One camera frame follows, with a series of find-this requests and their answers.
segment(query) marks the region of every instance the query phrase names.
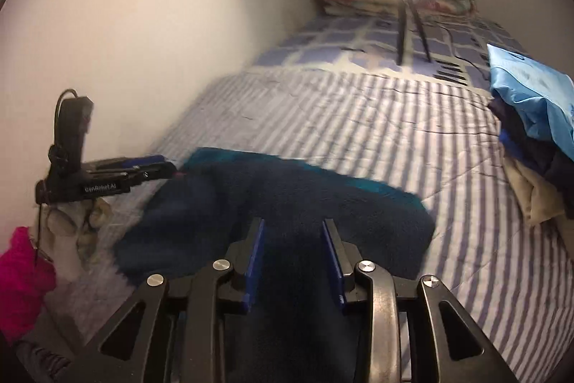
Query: light blue garment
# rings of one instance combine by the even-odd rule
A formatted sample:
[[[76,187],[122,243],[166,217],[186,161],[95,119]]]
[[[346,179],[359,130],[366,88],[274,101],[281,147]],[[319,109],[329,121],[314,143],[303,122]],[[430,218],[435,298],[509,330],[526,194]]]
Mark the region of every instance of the light blue garment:
[[[574,84],[567,75],[488,45],[490,91],[518,112],[528,136],[554,141],[574,160]]]

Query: mattress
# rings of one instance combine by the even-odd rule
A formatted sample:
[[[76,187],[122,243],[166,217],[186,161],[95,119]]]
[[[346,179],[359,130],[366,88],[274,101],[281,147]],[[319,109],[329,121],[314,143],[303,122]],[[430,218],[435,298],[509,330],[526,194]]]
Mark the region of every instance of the mattress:
[[[268,153],[417,194],[436,219],[421,274],[443,280],[520,381],[544,381],[574,336],[574,271],[555,227],[523,225],[502,168],[499,124],[477,70],[488,69],[481,54],[490,35],[506,47],[513,40],[493,24],[475,22],[450,26],[451,44],[437,27],[444,35],[429,39],[433,57],[460,66],[462,78],[453,83],[440,78],[438,62],[421,59],[434,73],[417,66],[410,30],[408,59],[396,67],[392,25],[380,29],[378,22],[392,20],[318,18],[253,67],[210,86],[152,152],[178,165],[201,146]],[[435,52],[438,44],[476,67]],[[113,200],[114,216],[100,232],[90,271],[48,297],[85,339],[133,290],[110,247],[159,184]]]

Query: bright pink cloth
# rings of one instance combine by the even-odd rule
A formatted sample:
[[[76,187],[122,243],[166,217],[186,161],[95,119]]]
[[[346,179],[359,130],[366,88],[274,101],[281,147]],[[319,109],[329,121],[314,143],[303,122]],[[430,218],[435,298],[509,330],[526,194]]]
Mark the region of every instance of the bright pink cloth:
[[[55,287],[53,265],[38,258],[34,267],[28,228],[16,228],[9,250],[0,257],[0,331],[9,343],[32,330],[45,294]]]

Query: striped bedsheet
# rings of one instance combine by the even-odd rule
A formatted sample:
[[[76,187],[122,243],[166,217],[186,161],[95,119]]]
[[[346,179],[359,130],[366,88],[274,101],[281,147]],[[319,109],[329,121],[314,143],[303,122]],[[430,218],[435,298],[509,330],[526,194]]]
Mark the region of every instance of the striped bedsheet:
[[[574,271],[554,227],[523,225],[487,102],[413,78],[248,71],[208,88],[153,152],[178,164],[200,146],[268,153],[418,194],[436,217],[421,274],[442,278],[520,381],[540,382],[574,335]],[[156,189],[116,198],[90,273],[50,298],[85,338],[132,291],[109,247]]]

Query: metal screw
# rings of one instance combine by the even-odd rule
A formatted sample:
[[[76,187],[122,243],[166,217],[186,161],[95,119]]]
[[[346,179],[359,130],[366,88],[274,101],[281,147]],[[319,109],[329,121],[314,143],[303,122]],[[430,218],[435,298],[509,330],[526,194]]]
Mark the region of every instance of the metal screw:
[[[376,267],[377,265],[375,265],[373,262],[369,260],[363,260],[359,262],[359,270],[364,271],[365,273],[370,273],[371,271],[374,271]]]
[[[149,286],[155,287],[164,283],[164,277],[161,274],[152,274],[147,278],[147,284]]]
[[[225,260],[225,258],[223,258],[222,260],[216,260],[213,262],[213,269],[217,270],[217,271],[225,271],[225,270],[229,269],[230,266],[231,266],[231,263],[229,263],[227,260]]]
[[[432,274],[427,274],[423,277],[423,284],[429,288],[435,288],[440,283],[440,280]]]

